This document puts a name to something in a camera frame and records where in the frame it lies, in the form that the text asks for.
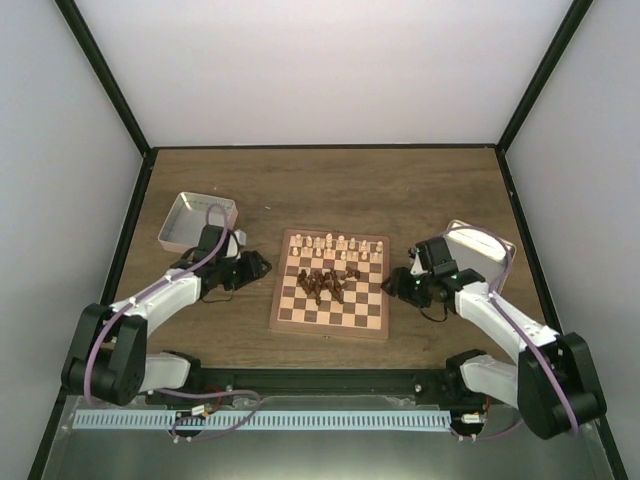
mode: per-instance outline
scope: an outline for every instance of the dark chessboard square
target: dark chessboard square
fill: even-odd
[[[309,323],[316,323],[318,320],[318,312],[306,311],[304,312],[304,321]]]
[[[293,318],[293,310],[290,308],[281,308],[280,316],[278,318],[280,320],[291,320]]]
[[[355,320],[356,327],[365,327],[367,326],[367,316],[366,315],[356,315]]]

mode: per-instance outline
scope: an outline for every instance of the black frame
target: black frame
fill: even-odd
[[[144,137],[133,112],[122,94],[109,66],[102,56],[89,27],[82,18],[82,14],[73,0],[55,0],[60,11],[78,43],[84,51],[87,59],[91,63],[96,75],[100,79],[105,91],[111,99],[122,122],[127,128],[131,138],[138,147],[143,161],[138,174],[135,190],[127,211],[125,223],[122,228],[120,238],[116,247],[116,252],[109,270],[107,282],[102,294],[101,303],[108,304],[114,301],[115,293],[120,282],[122,270],[127,258],[129,246],[135,231],[138,216],[142,208],[144,196],[149,184],[149,179],[153,171],[153,166],[159,150],[162,148],[151,148]],[[511,207],[516,220],[518,231],[524,245],[525,255],[529,262],[529,267],[533,276],[534,285],[545,320],[549,326],[562,332],[558,316],[553,305],[549,287],[544,277],[542,267],[531,233],[527,226],[527,221],[520,204],[520,200],[509,171],[506,152],[513,140],[524,124],[529,112],[533,108],[538,96],[542,92],[547,80],[551,76],[555,66],[562,57],[573,34],[576,32],[580,22],[586,15],[593,0],[574,0],[565,18],[554,36],[547,52],[540,62],[529,86],[527,87],[518,107],[509,121],[503,135],[497,145],[493,144],[413,144],[413,145],[285,145],[285,146],[250,146],[233,147],[219,146],[208,147],[217,149],[257,149],[257,148],[292,148],[292,149],[326,149],[326,148],[493,148],[500,172],[505,183],[505,188],[509,194]],[[164,147],[172,148],[207,148],[207,147]],[[229,382],[241,384],[243,388],[257,388],[260,391],[270,391],[274,394],[278,392],[287,394],[318,394],[340,392],[357,393],[371,391],[371,385],[375,385],[377,393],[388,394],[412,394],[415,393],[416,384],[429,384],[434,378],[441,374],[441,370],[297,370],[292,373],[290,370],[281,369],[211,369],[206,375],[216,378],[216,383]],[[300,384],[302,378],[306,379],[303,385]],[[438,396],[429,394],[424,397],[427,401],[438,401]],[[54,405],[47,429],[43,436],[40,448],[35,457],[29,474],[30,479],[41,478],[48,458],[51,443],[55,434],[56,426],[62,413],[62,406],[66,399],[66,392],[61,389]],[[615,478],[626,479],[627,474],[617,450],[613,435],[609,428],[606,417],[599,421],[599,434],[604,445],[609,464]]]

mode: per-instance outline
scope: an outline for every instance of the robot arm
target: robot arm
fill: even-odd
[[[221,227],[205,226],[198,246],[185,252],[162,278],[142,292],[108,306],[92,304],[84,309],[62,371],[62,384],[70,393],[83,393],[88,358],[98,334],[116,312],[129,304],[98,352],[91,371],[92,395],[126,405],[141,391],[184,385],[193,359],[173,352],[147,355],[147,338],[179,310],[218,286],[238,290],[271,270],[271,264],[258,252],[240,252],[246,235],[237,230],[224,239],[218,254],[184,273],[209,256],[221,232]]]
[[[418,243],[410,255],[414,258],[411,269],[394,269],[382,284],[383,290],[419,309],[431,306],[432,302],[443,303],[446,310],[487,333],[513,361],[513,364],[499,362],[479,350],[447,360],[447,370],[460,395],[483,393],[517,408],[527,426],[544,439],[570,428],[568,412],[543,366],[521,334],[496,308],[497,303],[542,353],[577,423],[606,413],[593,360],[581,337],[575,333],[560,335],[539,324],[497,293],[490,293],[485,279],[474,270],[459,271],[443,237]]]

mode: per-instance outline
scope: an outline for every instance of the chessboard square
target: chessboard square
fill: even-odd
[[[367,315],[372,316],[372,317],[379,317],[380,316],[380,305],[374,305],[374,304],[369,304],[368,305],[368,312]]]
[[[366,303],[356,303],[356,315],[368,315],[369,305]]]
[[[351,282],[349,282],[349,290],[344,290],[344,301],[345,303],[355,303],[356,301],[356,292],[353,290]]]
[[[316,317],[316,323],[321,325],[329,325],[329,312],[318,312],[318,316]]]
[[[368,316],[367,328],[370,328],[372,330],[380,330],[382,328],[382,318],[379,316]]]
[[[317,318],[318,312],[310,312],[308,310],[304,312],[304,321],[307,323],[316,323]]]
[[[332,312],[329,315],[329,325],[342,325],[342,314]]]
[[[382,293],[370,293],[369,294],[369,304],[371,305],[381,305],[382,304]]]
[[[281,308],[278,314],[278,320],[291,320],[293,318],[293,310],[290,308]]]
[[[282,297],[280,299],[280,308],[293,308],[294,298]]]
[[[366,315],[356,315],[356,318],[354,319],[354,326],[355,327],[362,327],[362,328],[367,328],[367,316]]]
[[[353,313],[343,313],[342,314],[342,326],[343,327],[353,327],[355,325],[356,316]]]

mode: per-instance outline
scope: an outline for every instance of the chessboard frame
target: chessboard frame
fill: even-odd
[[[358,240],[367,240],[368,242],[382,241],[382,278],[385,279],[389,276],[389,263],[390,263],[390,241],[389,237],[384,235],[367,235],[354,232],[342,232],[339,230],[298,230],[287,229],[284,231],[282,240],[282,250],[280,252],[280,261],[278,263],[276,285],[274,288],[273,301],[271,304],[271,316],[269,320],[269,328],[278,332],[290,332],[290,333],[310,333],[316,335],[329,335],[349,338],[360,339],[374,339],[374,340],[386,340],[389,338],[389,296],[382,292],[380,303],[380,329],[367,329],[362,327],[343,327],[341,325],[321,325],[317,323],[304,323],[304,322],[283,322],[278,320],[278,310],[280,307],[281,292],[283,288],[283,282],[285,277],[285,271],[287,268],[287,260],[289,256],[289,242],[287,239],[295,236],[296,234],[306,237],[322,237],[324,238],[327,233],[331,233],[334,237],[334,241],[337,240],[339,235],[344,235],[345,238],[357,237]]]

